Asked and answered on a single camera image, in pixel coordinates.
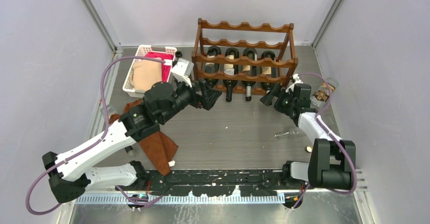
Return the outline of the dark wine bottle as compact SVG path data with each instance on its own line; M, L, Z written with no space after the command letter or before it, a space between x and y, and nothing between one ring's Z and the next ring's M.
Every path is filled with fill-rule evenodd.
M255 61L257 59L257 51L254 48L246 48L243 51L243 56L246 56L248 59ZM257 67L251 66L251 65L243 65L242 66L242 72L246 76L254 77L257 75ZM255 84L255 81L242 81L242 83L245 86L245 100L251 101L252 100L252 88Z

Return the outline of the green bottle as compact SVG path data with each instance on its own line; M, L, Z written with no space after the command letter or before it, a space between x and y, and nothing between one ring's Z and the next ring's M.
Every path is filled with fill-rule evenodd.
M182 54L182 52L181 52L181 51L176 51L176 52L175 52L175 58L176 58L176 59L182 58L182 56L183 56L183 54Z

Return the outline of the dark bottle white label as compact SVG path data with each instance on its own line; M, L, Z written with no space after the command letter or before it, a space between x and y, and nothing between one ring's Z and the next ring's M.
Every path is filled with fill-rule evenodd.
M225 57L227 59L236 59L239 58L239 51L236 48L228 48L225 53ZM225 75L233 76L238 73L238 65L236 64L224 64ZM223 84L226 87L226 101L232 101L233 88L237 85L237 80L225 79L223 80Z

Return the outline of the clear bottle brown label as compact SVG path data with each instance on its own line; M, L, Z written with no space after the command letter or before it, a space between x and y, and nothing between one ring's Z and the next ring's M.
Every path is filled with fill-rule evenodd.
M326 83L322 83L310 98L311 103L316 108L321 108L322 106L324 106L325 103L330 99L329 91L333 93L339 86L339 82L334 78L326 78L326 81L329 85L327 85Z

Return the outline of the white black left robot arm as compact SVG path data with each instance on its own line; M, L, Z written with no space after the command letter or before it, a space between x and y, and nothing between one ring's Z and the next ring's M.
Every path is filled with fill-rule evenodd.
M160 131L188 105L210 110L222 92L210 88L204 79L190 85L180 82L174 88L157 82L144 93L142 102L122 114L109 127L76 148L43 155L50 189L59 203L80 197L85 191L116 186L142 190L148 183L147 173L138 161L122 166L96 168L95 164Z

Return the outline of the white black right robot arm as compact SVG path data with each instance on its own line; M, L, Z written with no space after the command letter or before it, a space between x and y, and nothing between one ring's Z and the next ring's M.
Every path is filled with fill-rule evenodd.
M282 184L294 189L301 181L314 188L351 193L357 185L355 144L343 140L322 121L311 107L311 86L295 83L289 88L276 84L260 101L288 116L312 143L308 162L287 161L283 167Z

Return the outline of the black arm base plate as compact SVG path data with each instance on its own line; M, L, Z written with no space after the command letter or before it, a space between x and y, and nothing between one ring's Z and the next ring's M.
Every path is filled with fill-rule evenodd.
M143 180L125 191L143 191L155 196L231 196L238 188L241 197L275 196L277 191L303 190L305 182L290 178L280 169L172 170L166 176L149 170Z

